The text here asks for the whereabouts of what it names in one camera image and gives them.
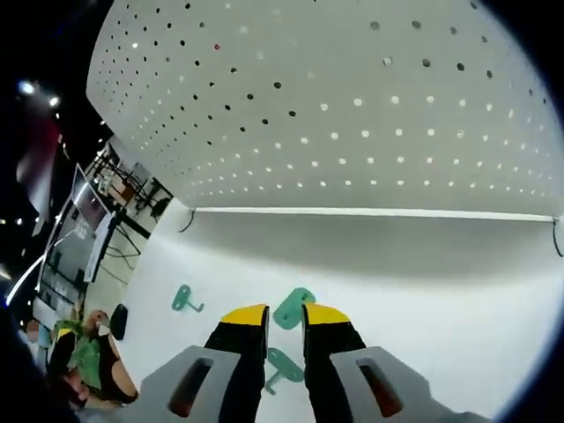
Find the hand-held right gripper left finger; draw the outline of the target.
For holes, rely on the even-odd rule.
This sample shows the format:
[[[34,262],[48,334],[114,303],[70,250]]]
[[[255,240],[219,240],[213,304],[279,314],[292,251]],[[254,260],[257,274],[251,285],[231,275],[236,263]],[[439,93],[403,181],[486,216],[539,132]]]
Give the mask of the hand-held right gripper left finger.
[[[133,422],[253,422],[265,384],[270,308],[223,316],[203,346],[192,345],[142,382]]]

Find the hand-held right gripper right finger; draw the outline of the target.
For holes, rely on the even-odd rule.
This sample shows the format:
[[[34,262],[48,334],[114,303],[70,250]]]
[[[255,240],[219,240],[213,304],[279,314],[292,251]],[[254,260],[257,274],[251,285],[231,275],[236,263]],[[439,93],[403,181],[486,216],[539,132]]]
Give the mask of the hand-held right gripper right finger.
[[[432,422],[429,383],[381,347],[368,347],[349,317],[302,304],[305,384],[317,422]]]

